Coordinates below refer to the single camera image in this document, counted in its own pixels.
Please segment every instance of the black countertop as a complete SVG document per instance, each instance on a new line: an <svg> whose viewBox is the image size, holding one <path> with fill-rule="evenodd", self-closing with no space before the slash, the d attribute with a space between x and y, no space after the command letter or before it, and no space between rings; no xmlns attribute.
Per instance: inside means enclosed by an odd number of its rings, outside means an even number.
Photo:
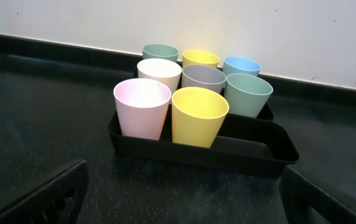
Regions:
<svg viewBox="0 0 356 224"><path fill-rule="evenodd" d="M0 58L0 192L84 158L90 186L78 223L287 223L278 180L116 157L112 90L129 77ZM356 108L282 96L268 103L299 151L294 166L356 198Z"/></svg>

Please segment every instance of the cup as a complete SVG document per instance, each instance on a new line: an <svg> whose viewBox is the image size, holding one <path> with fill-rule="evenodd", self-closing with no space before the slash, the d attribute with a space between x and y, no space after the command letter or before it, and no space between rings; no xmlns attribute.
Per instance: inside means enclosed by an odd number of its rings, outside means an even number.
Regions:
<svg viewBox="0 0 356 224"><path fill-rule="evenodd" d="M117 84L113 94L122 135L160 139L171 98L165 84L133 78Z"/></svg>
<svg viewBox="0 0 356 224"><path fill-rule="evenodd" d="M224 97L229 113L255 118L272 94L272 86L254 75L233 73L227 76Z"/></svg>
<svg viewBox="0 0 356 224"><path fill-rule="evenodd" d="M205 65L188 65L182 69L182 87L196 86L221 93L227 80L225 74Z"/></svg>
<svg viewBox="0 0 356 224"><path fill-rule="evenodd" d="M223 61L222 72L228 76L232 73L244 73L257 76L261 70L261 65L257 62L239 56L227 57Z"/></svg>
<svg viewBox="0 0 356 224"><path fill-rule="evenodd" d="M182 68L187 65L207 65L216 68L220 59L204 50L186 50L182 53Z"/></svg>
<svg viewBox="0 0 356 224"><path fill-rule="evenodd" d="M150 58L137 65L138 78L150 78L159 81L170 89L173 94L178 87L182 68L175 62L166 59Z"/></svg>
<svg viewBox="0 0 356 224"><path fill-rule="evenodd" d="M172 62L177 62L178 50L163 44L149 44L142 49L143 59L149 58L162 58L170 60Z"/></svg>
<svg viewBox="0 0 356 224"><path fill-rule="evenodd" d="M186 87L172 95L172 142L209 148L229 111L218 93Z"/></svg>

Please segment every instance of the black tray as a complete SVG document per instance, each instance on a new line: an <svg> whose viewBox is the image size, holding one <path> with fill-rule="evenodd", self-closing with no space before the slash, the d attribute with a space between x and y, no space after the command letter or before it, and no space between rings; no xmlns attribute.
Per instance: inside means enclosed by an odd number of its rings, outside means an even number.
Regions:
<svg viewBox="0 0 356 224"><path fill-rule="evenodd" d="M134 69L134 78L138 77L138 68ZM179 78L179 83L177 89L181 88L181 83L182 83L182 76ZM223 88L221 91L221 95L223 96L223 93L225 92L225 89ZM271 108L269 108L268 104L265 103L264 107L261 109L260 113L257 116L257 119L263 119L266 121L272 121L274 118L273 113L271 111Z"/></svg>
<svg viewBox="0 0 356 224"><path fill-rule="evenodd" d="M172 143L171 105L159 141L121 135L117 113L109 124L118 156L138 156L258 177L278 178L299 159L287 132L269 121L228 114L210 149Z"/></svg>

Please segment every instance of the wall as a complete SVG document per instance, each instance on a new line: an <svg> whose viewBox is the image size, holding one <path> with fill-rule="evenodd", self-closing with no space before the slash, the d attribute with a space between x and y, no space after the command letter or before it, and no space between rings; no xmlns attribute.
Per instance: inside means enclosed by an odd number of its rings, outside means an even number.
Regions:
<svg viewBox="0 0 356 224"><path fill-rule="evenodd" d="M203 49L356 88L356 0L0 0L0 34L134 54Z"/></svg>

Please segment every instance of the cup rim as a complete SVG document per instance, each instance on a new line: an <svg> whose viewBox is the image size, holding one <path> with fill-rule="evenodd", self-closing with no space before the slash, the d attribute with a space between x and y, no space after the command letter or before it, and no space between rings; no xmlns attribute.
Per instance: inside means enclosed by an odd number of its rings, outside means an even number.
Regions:
<svg viewBox="0 0 356 224"><path fill-rule="evenodd" d="M148 51L145 50L145 47L150 46L150 45L159 45L159 46L163 46L163 47L169 47L169 48L174 49L177 53L175 53L175 54L173 54L173 55L167 55L167 56L155 55L155 54L149 53ZM145 52L145 53L147 53L147 54L149 54L149 55L155 56L155 57L164 57L164 58L166 58L166 57L178 56L178 54L179 54L178 49L176 49L175 47L172 47L172 46L170 46L170 45L166 45L166 44L147 44L147 45L143 46L142 51Z"/></svg>
<svg viewBox="0 0 356 224"><path fill-rule="evenodd" d="M201 81L198 81L198 80L194 80L193 78L191 78L188 75L186 75L185 72L184 72L184 69L186 67L191 67L191 66L202 66L202 67L207 67L206 69L211 68L211 69L217 70L220 74L223 75L224 80L222 82L219 82L219 83L207 83L207 82L201 82ZM201 83L201 84L206 84L206 85L221 85L222 83L225 83L227 81L227 76L222 71L220 71L217 68L213 68L213 67L210 67L210 66L207 66L207 65L187 65L182 69L182 74L185 75L185 77L187 77L188 79L190 79L192 81L195 81L195 82L198 82L198 83Z"/></svg>
<svg viewBox="0 0 356 224"><path fill-rule="evenodd" d="M210 55L216 57L218 60L216 62L210 62L210 63L203 63L203 62L195 61L195 60L192 60L192 59L190 59L190 58L185 56L185 53L187 53L187 52L203 52L203 53L207 53L207 54L210 54ZM184 58L188 59L188 60L191 60L191 61L196 62L196 63L201 63L201 64L204 64L204 65L212 65L212 64L215 64L215 63L220 63L220 57L218 57L218 55L216 55L214 53L211 53L209 51L206 51L206 50L196 50L196 49L186 50L186 51L184 51L182 53L182 56Z"/></svg>
<svg viewBox="0 0 356 224"><path fill-rule="evenodd" d="M242 69L242 68L238 68L238 67L233 66L233 65L231 65L230 63L228 63L228 62L227 62L227 58L240 58L240 59L248 60L248 61L251 61L251 62L257 64L257 65L260 67L260 69L257 69L257 70L244 70L244 69ZM254 60L252 60L252 59L248 59L248 58L242 57L242 56L227 56L227 57L223 60L223 62L225 62L227 65L229 65L229 66L231 66L231 67L233 67L233 68L235 68L235 69L239 69L239 70L241 70L241 71L257 72L257 71L261 71L261 69L262 69L262 66L260 65L260 63L254 61Z"/></svg>
<svg viewBox="0 0 356 224"><path fill-rule="evenodd" d="M167 63L167 64L170 64L176 68L179 68L180 72L179 73L176 73L176 74L172 74L172 75L169 75L169 76L156 76L156 75L150 75L146 72L143 72L142 69L140 69L140 65L144 64L144 63L147 63L147 62L150 62L150 61L161 61L162 63ZM176 77L176 76L179 76L181 73L182 73L182 68L181 66L179 66L177 63L175 62L172 62L170 60L167 60L167 59L163 59L163 58L148 58L148 59L144 59L144 60L141 60L140 62L138 62L138 64L136 65L136 68L138 69L138 71L146 74L146 75L149 75L150 77L155 77L155 78L172 78L172 77Z"/></svg>
<svg viewBox="0 0 356 224"><path fill-rule="evenodd" d="M120 98L118 98L118 97L116 96L116 89L117 89L117 87L119 87L119 86L122 85L123 83L126 83L126 82L135 82L135 81L137 81L137 80L146 80L146 82L156 82L156 83L158 83L159 85L162 85L162 86L163 86L164 88L166 88L166 89L168 90L168 92L169 92L169 97L168 97L168 99L167 99L166 101L163 101L162 103L156 105L156 106L135 106L135 105L131 105L131 104L128 104L128 103L124 102L123 100L121 100ZM162 82L159 82L159 81L157 81L157 80L152 80L152 79L150 79L150 78L130 78L130 79L124 80L124 81L122 81L122 82L119 82L119 83L115 86L115 88L113 89L113 95L115 96L115 98L116 98L119 102L121 102L122 104L124 104L124 105L126 105L126 106L130 106L130 107L133 107L133 108L149 109L149 108L157 108L157 107L159 107L159 106L162 106L162 105L164 105L164 104L170 102L170 99L171 99L171 90L170 90L170 88L168 88L167 85L165 85L165 84L163 84Z"/></svg>
<svg viewBox="0 0 356 224"><path fill-rule="evenodd" d="M177 92L183 91L183 90L188 89L188 88L201 89L202 91L204 91L204 90L205 90L205 91L210 91L210 92L212 92L212 94L218 95L218 97L220 97L220 98L223 100L223 102L225 102L225 104L227 105L227 107L228 107L228 108L227 108L227 111L224 112L224 114L222 114L222 115L220 115L220 116L216 116L216 117L212 117L212 118L204 118L204 117L200 117L200 116L195 116L195 115L188 114L188 113L186 113L185 111L182 111L182 110L179 108L179 106L176 105L176 103L175 103L175 101L174 101L174 95L177 94ZM228 112L229 112L229 103L228 103L227 99L225 99L223 96L221 96L220 94L218 94L218 93L216 93L216 92L214 92L214 91L212 91L212 90L209 90L209 89L206 89L206 88L201 88L201 87L196 87L196 86L190 86L190 87L184 87L184 88L178 89L177 91L175 91L175 92L172 94L172 96L171 96L171 101L172 101L172 104L173 104L179 111L181 111L181 112L183 112L184 114L187 114L187 115L189 115L189 116L191 116L191 117L198 118L198 119L218 119L218 118L222 118L222 117L226 116L226 115L228 114Z"/></svg>
<svg viewBox="0 0 356 224"><path fill-rule="evenodd" d="M234 84L232 84L232 83L229 81L228 78L229 78L229 76L231 76L231 75L246 75L246 76L248 76L248 77L261 80L263 83L265 83L265 84L267 84L269 87L271 87L271 91L270 91L269 93L262 93L262 94L260 94L260 93L251 93L251 92L249 92L249 91L241 90L241 89L239 89L238 87L236 87ZM229 74L229 75L227 76L227 83L228 83L229 85L231 85L232 87L234 87L235 89L237 89L237 90L239 90L239 91L242 91L242 92L244 92L244 93L251 94L251 95L256 95L256 96L268 96L268 95L270 95L270 94L273 93L273 87L272 87L272 85L269 84L267 81L263 80L262 78L257 77L257 76L255 76L255 75L250 75L250 74L245 74L245 73L232 73L232 74Z"/></svg>

